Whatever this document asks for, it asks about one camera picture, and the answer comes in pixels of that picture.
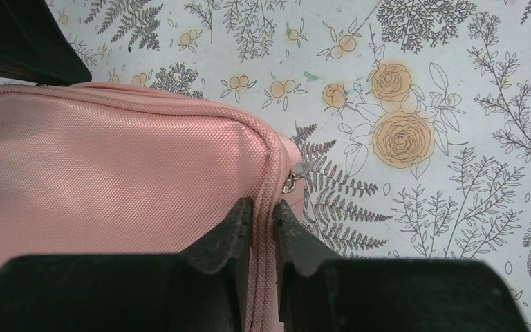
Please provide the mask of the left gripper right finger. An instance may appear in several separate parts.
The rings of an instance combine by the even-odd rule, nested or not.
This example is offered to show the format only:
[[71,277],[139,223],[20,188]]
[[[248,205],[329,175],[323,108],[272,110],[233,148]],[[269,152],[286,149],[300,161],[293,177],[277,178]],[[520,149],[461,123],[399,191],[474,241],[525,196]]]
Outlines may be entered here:
[[286,331],[526,331],[508,287],[479,261],[347,259],[282,201],[274,209]]

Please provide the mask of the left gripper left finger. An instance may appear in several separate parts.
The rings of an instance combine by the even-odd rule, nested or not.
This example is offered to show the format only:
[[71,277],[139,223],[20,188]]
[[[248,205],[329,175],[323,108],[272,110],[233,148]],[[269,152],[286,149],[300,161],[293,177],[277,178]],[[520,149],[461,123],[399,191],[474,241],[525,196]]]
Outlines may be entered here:
[[0,331],[242,331],[253,203],[177,254],[25,255],[0,267]]

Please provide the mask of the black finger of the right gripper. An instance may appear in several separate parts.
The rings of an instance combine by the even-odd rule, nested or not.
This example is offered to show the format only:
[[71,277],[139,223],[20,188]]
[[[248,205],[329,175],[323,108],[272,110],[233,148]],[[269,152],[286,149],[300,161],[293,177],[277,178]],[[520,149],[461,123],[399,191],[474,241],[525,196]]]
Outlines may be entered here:
[[0,1],[0,77],[53,86],[92,80],[44,1]]

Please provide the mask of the pink medicine kit case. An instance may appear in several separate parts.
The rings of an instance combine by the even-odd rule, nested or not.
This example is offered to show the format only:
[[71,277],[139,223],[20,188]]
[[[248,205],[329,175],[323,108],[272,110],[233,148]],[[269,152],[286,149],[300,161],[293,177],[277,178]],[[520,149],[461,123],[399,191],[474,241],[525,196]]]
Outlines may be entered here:
[[281,331],[272,211],[304,206],[297,145],[227,104],[122,84],[0,86],[0,267],[180,252],[254,201],[246,331]]

